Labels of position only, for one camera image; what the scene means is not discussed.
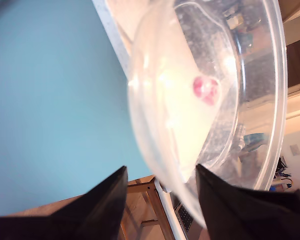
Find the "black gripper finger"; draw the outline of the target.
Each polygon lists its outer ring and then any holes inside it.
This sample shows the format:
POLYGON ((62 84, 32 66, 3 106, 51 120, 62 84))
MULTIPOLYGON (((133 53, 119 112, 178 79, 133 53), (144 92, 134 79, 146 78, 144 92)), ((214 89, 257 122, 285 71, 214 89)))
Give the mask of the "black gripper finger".
POLYGON ((212 240, 300 240, 300 189, 259 191, 231 185, 196 166, 198 200, 212 240))
POLYGON ((16 240, 116 240, 126 204, 128 170, 105 180, 54 213, 26 218, 16 240))

